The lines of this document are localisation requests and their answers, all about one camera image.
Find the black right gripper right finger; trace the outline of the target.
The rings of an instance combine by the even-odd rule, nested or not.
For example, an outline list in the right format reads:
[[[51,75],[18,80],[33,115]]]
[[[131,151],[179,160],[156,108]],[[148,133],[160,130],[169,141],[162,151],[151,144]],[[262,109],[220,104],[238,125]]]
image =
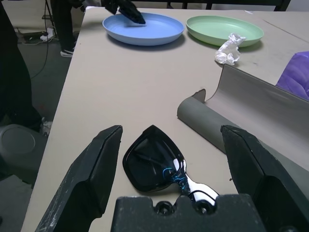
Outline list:
[[[269,232],[307,232],[309,201],[283,165],[247,131],[222,125],[225,153],[238,193],[251,196]]]

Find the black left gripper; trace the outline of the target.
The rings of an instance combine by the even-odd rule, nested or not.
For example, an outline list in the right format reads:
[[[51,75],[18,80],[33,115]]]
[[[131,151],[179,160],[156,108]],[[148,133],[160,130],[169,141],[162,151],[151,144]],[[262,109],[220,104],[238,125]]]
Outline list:
[[[117,14],[118,7],[119,12],[131,20],[133,23],[145,24],[145,20],[141,12],[137,9],[135,5],[131,5],[130,0],[102,0],[101,6],[106,7],[113,15]]]

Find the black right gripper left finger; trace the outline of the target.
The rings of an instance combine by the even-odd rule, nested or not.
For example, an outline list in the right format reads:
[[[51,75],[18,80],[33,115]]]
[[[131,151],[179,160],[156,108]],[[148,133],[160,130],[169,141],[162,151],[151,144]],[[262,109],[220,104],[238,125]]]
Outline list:
[[[115,177],[123,127],[101,131],[69,167],[38,232],[87,232],[105,213]]]

